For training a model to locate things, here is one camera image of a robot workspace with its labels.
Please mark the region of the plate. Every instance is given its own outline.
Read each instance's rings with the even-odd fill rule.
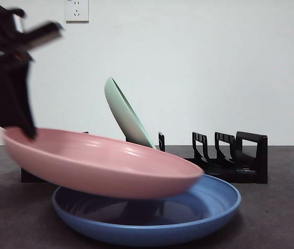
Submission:
[[[203,170],[180,157],[91,134],[37,129],[3,132],[5,148],[22,168],[46,181],[96,195],[154,199],[186,191]]]
[[[181,195],[158,200],[108,198],[59,187],[53,206],[63,221],[92,239],[124,246],[166,246],[224,226],[241,201],[238,190],[204,175]]]
[[[130,103],[112,78],[107,80],[104,93],[110,110],[126,139],[131,143],[156,149]]]

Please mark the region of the wall socket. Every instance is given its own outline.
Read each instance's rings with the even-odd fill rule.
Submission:
[[[89,22],[89,0],[65,1],[65,20],[67,23]]]

